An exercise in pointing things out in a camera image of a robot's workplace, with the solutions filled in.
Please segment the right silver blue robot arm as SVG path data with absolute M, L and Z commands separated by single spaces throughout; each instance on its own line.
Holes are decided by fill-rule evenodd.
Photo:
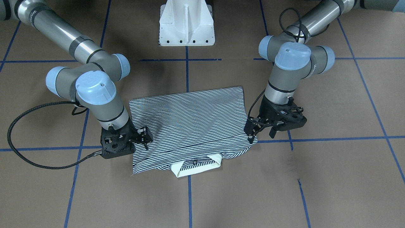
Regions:
M 51 8 L 86 35 L 103 43 L 109 52 L 126 56 L 132 66 L 145 55 L 140 32 L 153 19 L 154 1 L 144 0 L 52 0 Z M 56 66 L 80 64 L 32 26 L 16 21 L 15 2 L 10 0 L 10 19 L 1 19 L 1 155 L 12 153 L 6 131 L 23 111 L 60 99 L 49 92 L 45 76 Z M 72 105 L 44 108 L 22 118 L 12 141 L 21 153 L 73 151 L 85 137 L 85 115 L 71 116 Z

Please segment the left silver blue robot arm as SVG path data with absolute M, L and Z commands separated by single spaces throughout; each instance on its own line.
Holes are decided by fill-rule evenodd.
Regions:
M 293 95 L 301 79 L 328 71 L 335 62 L 330 47 L 309 47 L 306 43 L 325 32 L 330 23 L 354 8 L 404 12 L 403 0 L 321 0 L 308 13 L 301 16 L 291 8 L 298 21 L 284 27 L 280 14 L 279 24 L 283 32 L 277 36 L 265 36 L 259 43 L 259 55 L 273 68 L 267 87 L 261 92 L 262 99 L 256 118 L 248 117 L 244 131 L 248 141 L 253 143 L 256 135 L 265 128 L 271 128 L 269 136 L 278 131 L 301 128 L 307 122 L 303 108 L 294 103 Z

